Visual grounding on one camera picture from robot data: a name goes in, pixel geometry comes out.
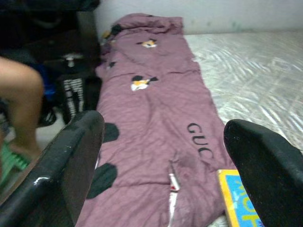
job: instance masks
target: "bed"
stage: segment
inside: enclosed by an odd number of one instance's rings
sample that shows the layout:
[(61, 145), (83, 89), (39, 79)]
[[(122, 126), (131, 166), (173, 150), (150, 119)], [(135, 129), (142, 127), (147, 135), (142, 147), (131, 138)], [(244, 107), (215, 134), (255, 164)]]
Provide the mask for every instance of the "bed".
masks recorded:
[[(303, 149), (303, 31), (185, 38), (224, 123), (245, 119)], [(209, 227), (227, 226), (221, 216)]]
[(179, 17), (132, 14), (112, 27), (97, 108), (120, 134), (103, 144), (96, 171), (98, 183), (113, 180), (86, 201), (77, 227), (207, 226), (223, 213), (217, 170), (234, 168), (222, 138), (230, 119), (300, 148), (302, 32), (186, 35), (187, 43), (182, 34)]

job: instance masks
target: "mattress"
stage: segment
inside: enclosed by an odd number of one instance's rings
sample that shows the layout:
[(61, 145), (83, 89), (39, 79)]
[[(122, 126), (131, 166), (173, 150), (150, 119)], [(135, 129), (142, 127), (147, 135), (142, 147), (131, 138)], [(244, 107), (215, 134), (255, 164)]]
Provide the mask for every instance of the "mattress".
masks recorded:
[[(224, 123), (248, 120), (303, 149), (303, 31), (186, 35), (186, 40)], [(226, 226), (224, 216), (210, 225)]]

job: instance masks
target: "person's leg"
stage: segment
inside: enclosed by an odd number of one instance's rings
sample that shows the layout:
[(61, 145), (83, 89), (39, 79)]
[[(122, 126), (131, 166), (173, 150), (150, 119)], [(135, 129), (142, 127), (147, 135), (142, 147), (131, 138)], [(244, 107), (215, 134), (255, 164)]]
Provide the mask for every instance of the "person's leg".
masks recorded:
[(0, 97), (9, 101), (9, 119), (16, 138), (10, 147), (35, 159), (41, 150), (36, 141), (43, 82), (32, 68), (0, 57)]

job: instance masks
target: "slipper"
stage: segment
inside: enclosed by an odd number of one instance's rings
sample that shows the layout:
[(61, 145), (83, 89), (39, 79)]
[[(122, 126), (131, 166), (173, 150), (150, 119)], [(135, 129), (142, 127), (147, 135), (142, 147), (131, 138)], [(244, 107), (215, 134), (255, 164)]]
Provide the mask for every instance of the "slipper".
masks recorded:
[(14, 167), (22, 171), (29, 165), (29, 163), (30, 160), (20, 154), (13, 153), (9, 149), (9, 144), (4, 142), (1, 150), (2, 176), (0, 179), (0, 186), (7, 181), (8, 176)]

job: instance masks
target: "cartoon bird print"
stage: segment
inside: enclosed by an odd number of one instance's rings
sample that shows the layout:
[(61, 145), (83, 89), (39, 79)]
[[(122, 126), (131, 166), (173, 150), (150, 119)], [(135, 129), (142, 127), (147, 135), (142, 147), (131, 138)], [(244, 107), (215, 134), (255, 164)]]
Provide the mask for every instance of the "cartoon bird print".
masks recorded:
[(157, 41), (156, 39), (149, 39), (149, 41), (147, 41), (147, 42), (139, 42), (136, 44), (138, 44), (138, 45), (140, 44), (146, 48), (153, 48), (153, 47), (157, 46), (156, 41)]
[(158, 78), (153, 77), (150, 79), (143, 79), (143, 76), (134, 76), (132, 79), (132, 85), (131, 85), (131, 89), (132, 91), (137, 91), (137, 90), (141, 90), (141, 89), (146, 89), (150, 82), (152, 81), (157, 81)]

